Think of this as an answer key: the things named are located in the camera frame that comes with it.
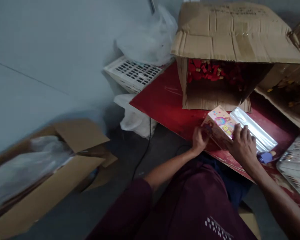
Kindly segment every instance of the maroon shirt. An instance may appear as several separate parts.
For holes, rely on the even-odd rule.
[[[87,239],[256,239],[210,165],[189,162],[151,204],[150,185],[134,180]]]

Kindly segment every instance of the dark blue pants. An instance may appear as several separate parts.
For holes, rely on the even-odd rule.
[[[226,186],[229,201],[237,209],[241,200],[248,193],[253,183],[228,166],[219,162],[217,159],[211,157],[206,152],[202,152],[192,161],[199,161],[203,164],[209,164],[216,170]]]

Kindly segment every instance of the hand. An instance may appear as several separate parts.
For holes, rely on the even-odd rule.
[[[195,127],[192,136],[192,148],[191,151],[195,156],[198,156],[207,146],[210,136],[202,136],[202,127]]]
[[[240,124],[234,128],[233,143],[225,142],[229,152],[246,170],[253,169],[259,164],[257,159],[256,138],[251,136],[248,126],[241,129]]]

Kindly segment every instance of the concrete floor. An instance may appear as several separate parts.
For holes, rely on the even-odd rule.
[[[110,205],[130,183],[135,166],[143,155],[148,141],[119,128],[110,132],[108,148],[119,158],[118,174],[106,185],[84,193],[72,192],[48,214],[39,220],[27,233],[16,236],[14,240],[27,239],[84,239],[100,221]],[[151,139],[148,153],[141,162],[136,177],[142,177],[155,166],[175,156],[181,145],[187,141],[158,125]],[[189,147],[183,146],[178,154]],[[164,191],[162,186],[154,196],[156,201]],[[275,222],[260,189],[254,185],[244,201],[256,215],[263,240],[287,239]]]

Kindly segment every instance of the white plastic bag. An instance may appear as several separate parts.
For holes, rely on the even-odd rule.
[[[114,102],[125,109],[124,118],[120,122],[120,126],[122,130],[133,131],[139,136],[149,139],[150,133],[151,136],[153,136],[158,122],[151,119],[150,123],[150,118],[146,114],[129,104],[135,96],[136,94],[115,96]]]
[[[129,26],[117,39],[118,48],[131,60],[162,66],[178,29],[174,17],[162,6],[144,23]]]
[[[68,160],[72,151],[56,136],[32,139],[37,152],[16,156],[0,166],[0,206]]]

